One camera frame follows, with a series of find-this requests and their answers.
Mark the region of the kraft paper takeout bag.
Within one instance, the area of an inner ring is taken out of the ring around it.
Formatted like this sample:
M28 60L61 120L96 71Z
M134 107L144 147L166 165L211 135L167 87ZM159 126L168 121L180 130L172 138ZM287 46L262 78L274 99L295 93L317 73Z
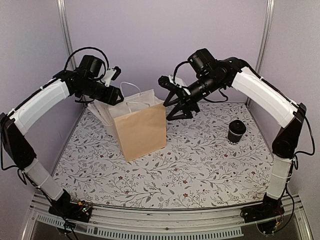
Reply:
M109 107L118 143L127 162L164 148L166 108L153 89L127 96Z

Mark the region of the black paper coffee cup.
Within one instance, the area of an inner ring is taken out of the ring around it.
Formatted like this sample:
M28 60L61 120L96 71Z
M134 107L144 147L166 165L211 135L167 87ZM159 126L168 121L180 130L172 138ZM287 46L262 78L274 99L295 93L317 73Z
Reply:
M244 133L235 133L229 129L227 134L227 141L233 146L238 145L243 135Z

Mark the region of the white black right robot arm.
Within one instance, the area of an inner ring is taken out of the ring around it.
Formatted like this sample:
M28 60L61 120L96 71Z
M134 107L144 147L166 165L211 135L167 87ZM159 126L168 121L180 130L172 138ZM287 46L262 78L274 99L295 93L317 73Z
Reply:
M192 84L186 85L175 75L158 79L158 84L168 90L164 101L165 107L172 107L166 116L168 121L191 119L193 113L200 110L199 101L206 100L215 91L233 88L279 125L271 145L273 167L266 193L261 203L243 207L240 216L245 223L256 223L265 235L283 230L287 222L284 221L282 197L289 193L288 184L293 171L299 167L297 146L303 126L309 124L306 106L287 97L243 59L216 59L208 49L202 48L191 54L186 63L195 72L196 81Z

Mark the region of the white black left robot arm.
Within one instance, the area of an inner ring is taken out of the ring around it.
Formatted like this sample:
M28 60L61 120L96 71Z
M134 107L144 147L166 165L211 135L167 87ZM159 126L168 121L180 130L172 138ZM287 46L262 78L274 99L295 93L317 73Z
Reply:
M0 115L0 150L13 160L12 167L48 199L49 213L67 220L89 222L92 207L84 200L73 202L71 195L43 166L26 134L60 102L68 97L87 96L114 106L124 100L121 90L111 84L121 74L107 59L84 55L74 70L64 68L37 89L19 106Z

